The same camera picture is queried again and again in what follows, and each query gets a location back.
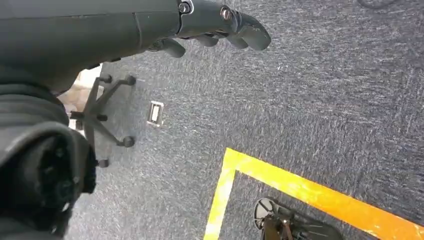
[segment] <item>floor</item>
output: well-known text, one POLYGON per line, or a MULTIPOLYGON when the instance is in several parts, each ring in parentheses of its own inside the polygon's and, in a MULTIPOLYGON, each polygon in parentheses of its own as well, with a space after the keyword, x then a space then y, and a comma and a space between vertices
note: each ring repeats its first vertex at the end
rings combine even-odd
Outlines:
MULTIPOLYGON (((110 129, 137 142, 97 138, 112 165, 78 202, 67 239, 203 239, 226 148, 424 226, 424 1, 378 11, 354 0, 226 3, 265 25, 267 50, 181 40, 181 59, 147 52, 103 65, 137 77, 106 109, 110 129), (164 103, 161 127, 146 122, 150 101, 164 103)), ((252 211, 265 196, 345 239, 375 239, 242 174, 220 239, 258 240, 252 211)))

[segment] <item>chair caster wheel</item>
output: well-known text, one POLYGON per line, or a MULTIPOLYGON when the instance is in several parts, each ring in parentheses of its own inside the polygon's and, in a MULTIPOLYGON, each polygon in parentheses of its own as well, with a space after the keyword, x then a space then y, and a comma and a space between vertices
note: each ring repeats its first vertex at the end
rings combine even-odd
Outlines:
POLYGON ((101 77, 100 80, 105 84, 111 84, 112 83, 112 76, 108 74, 105 77, 101 77))
POLYGON ((98 161, 98 166, 102 169, 109 167, 109 165, 110 165, 109 159, 104 159, 104 160, 98 161))
POLYGON ((126 136, 123 138, 123 146, 126 148, 131 148, 136 143, 136 140, 132 136, 126 136))
POLYGON ((128 86, 133 86, 136 84, 137 79, 131 75, 128 75, 126 76, 125 81, 128 86))

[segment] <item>yellow floor marking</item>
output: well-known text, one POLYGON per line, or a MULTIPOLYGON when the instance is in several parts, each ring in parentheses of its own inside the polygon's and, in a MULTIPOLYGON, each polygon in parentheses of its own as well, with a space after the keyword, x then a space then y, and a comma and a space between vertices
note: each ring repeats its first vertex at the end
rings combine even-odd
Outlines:
POLYGON ((420 225, 229 148, 203 240, 219 239, 236 170, 379 239, 424 240, 424 227, 420 225))

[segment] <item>wheel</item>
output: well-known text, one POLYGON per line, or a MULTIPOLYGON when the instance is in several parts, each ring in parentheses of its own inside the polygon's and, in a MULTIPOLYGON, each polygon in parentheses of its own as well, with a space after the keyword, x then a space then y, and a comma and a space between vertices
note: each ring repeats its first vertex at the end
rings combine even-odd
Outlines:
POLYGON ((137 79, 135 77, 131 76, 131 75, 126 76, 125 80, 126 80, 126 84, 128 86, 133 86, 137 82, 137 79))
POLYGON ((109 167, 109 165, 110 165, 109 159, 104 159, 104 160, 98 161, 98 166, 102 169, 109 167))
POLYGON ((254 206, 253 218, 256 227, 262 229, 262 219, 274 212, 274 205, 271 199, 263 197, 254 206))
POLYGON ((123 146, 126 148, 131 148, 136 143, 136 140, 132 136, 126 136, 123 138, 123 146))
POLYGON ((108 116, 103 115, 103 114, 98 114, 97 120, 99 120, 100 122, 106 122, 108 120, 108 116))
POLYGON ((105 84, 111 84, 112 83, 112 76, 108 74, 105 77, 101 77, 100 80, 105 84))

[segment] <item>metal screw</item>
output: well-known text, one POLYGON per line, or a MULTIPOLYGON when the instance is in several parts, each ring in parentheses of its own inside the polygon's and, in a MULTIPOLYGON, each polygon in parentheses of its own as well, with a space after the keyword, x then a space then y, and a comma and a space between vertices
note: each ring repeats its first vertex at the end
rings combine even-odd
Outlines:
POLYGON ((230 9, 229 9, 227 6, 224 6, 224 7, 221 9, 221 17, 222 17, 225 21, 230 20, 232 16, 233 16, 233 15, 231 14, 231 11, 230 11, 230 9))
POLYGON ((182 2, 179 4, 178 6, 179 12, 182 14, 188 14, 191 10, 190 10, 190 4, 188 4, 187 2, 182 2))

